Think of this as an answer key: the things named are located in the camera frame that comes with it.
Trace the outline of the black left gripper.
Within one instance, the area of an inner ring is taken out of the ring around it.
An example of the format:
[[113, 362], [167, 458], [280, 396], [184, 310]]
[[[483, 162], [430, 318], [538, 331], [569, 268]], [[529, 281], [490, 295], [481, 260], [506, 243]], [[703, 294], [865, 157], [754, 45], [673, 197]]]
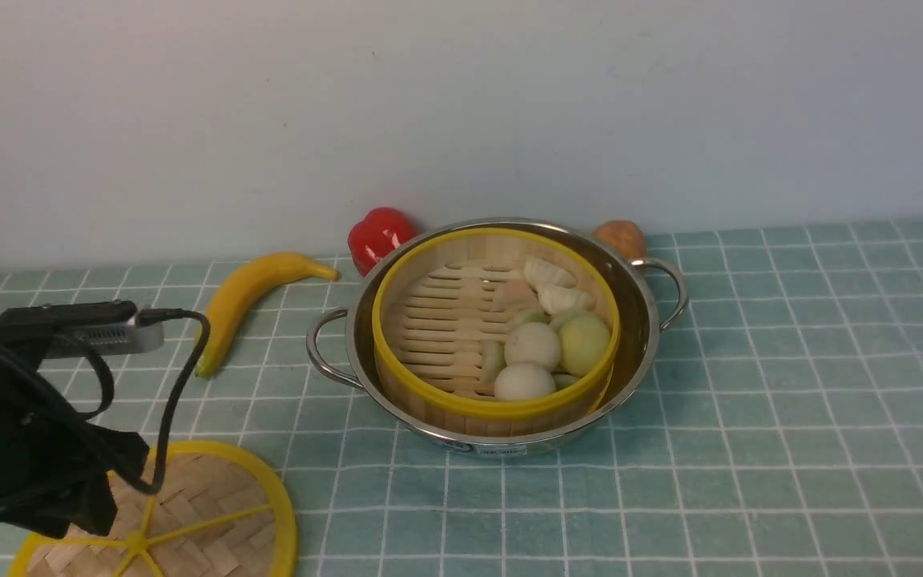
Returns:
[[[42, 364], [15, 355], [23, 369], [38, 370]], [[78, 410], [81, 425], [113, 449], [122, 464], [141, 475], [149, 457], [147, 443], [135, 432], [107, 430], [92, 423], [109, 408], [115, 395], [105, 357], [91, 349], [85, 349], [81, 357], [91, 362], [105, 382], [98, 409]], [[0, 523], [54, 539], [71, 528], [106, 536], [117, 516], [110, 467], [63, 424], [64, 417], [40, 390], [0, 362]]]

